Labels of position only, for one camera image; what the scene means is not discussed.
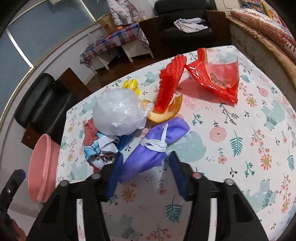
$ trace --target black leather chair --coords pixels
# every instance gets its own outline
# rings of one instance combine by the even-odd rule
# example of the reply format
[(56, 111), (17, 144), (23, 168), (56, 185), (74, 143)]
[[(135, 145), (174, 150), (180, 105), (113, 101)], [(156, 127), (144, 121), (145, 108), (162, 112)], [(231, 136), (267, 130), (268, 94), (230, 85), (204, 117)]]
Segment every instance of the black leather chair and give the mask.
[[(186, 53), (199, 47), (211, 47), (214, 34), (207, 19), (206, 10), (217, 10), (214, 0), (158, 0), (154, 4), (158, 17), (155, 21), (160, 38), (178, 53)], [(174, 25), (177, 19), (201, 18), (209, 28), (197, 33), (185, 33)]]
[[(67, 111), (89, 94), (90, 91), (83, 94), (84, 96), (77, 96), (75, 91), (66, 88), (62, 81), (55, 81), (48, 73), (42, 73), (26, 92), (14, 117), (26, 131), (30, 128), (39, 135), (46, 133), (54, 142), (61, 144)], [(33, 148), (36, 140), (33, 142), (27, 146)]]

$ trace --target white strap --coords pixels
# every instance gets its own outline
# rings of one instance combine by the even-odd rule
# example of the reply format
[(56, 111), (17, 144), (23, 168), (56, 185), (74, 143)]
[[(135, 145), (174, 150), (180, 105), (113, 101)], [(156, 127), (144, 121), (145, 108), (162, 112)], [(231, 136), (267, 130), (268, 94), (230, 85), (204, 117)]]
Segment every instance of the white strap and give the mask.
[(140, 145), (147, 147), (149, 150), (153, 150), (157, 152), (165, 152), (166, 148), (168, 147), (167, 143), (165, 142), (167, 129), (168, 129), (168, 123), (166, 123), (163, 127), (161, 140), (156, 140), (156, 139), (148, 140), (146, 137), (144, 137), (140, 141)]

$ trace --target dark floor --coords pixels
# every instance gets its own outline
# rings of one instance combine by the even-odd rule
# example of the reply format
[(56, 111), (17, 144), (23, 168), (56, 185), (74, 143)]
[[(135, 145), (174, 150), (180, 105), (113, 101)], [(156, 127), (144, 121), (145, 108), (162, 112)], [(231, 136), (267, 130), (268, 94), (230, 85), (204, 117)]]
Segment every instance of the dark floor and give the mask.
[(133, 57), (133, 62), (131, 63), (126, 56), (116, 56), (108, 65), (110, 69), (98, 69), (98, 73), (88, 82), (86, 86), (93, 93), (127, 74), (161, 60), (163, 59), (153, 59), (149, 54), (144, 54)]

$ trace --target orange peel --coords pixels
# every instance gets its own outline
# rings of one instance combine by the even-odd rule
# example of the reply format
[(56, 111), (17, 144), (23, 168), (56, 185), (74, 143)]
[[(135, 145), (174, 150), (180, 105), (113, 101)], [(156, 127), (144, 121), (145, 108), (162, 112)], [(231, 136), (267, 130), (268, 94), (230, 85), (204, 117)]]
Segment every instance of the orange peel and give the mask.
[[(181, 109), (183, 100), (183, 95), (179, 95), (174, 98), (173, 102), (166, 108), (165, 112), (158, 114), (155, 112), (150, 112), (150, 115), (147, 117), (148, 120), (154, 123), (162, 123), (168, 121), (169, 119), (175, 117)], [(148, 103), (151, 103), (149, 100), (142, 100), (144, 106)]]

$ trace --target pink bowl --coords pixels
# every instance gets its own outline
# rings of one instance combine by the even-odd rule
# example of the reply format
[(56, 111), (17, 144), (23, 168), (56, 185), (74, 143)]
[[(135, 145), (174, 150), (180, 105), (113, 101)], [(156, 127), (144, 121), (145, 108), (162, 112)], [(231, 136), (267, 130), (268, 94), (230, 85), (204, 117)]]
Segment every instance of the pink bowl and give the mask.
[(60, 145), (43, 134), (32, 153), (29, 172), (28, 188), (33, 202), (46, 202), (55, 189), (57, 161)]

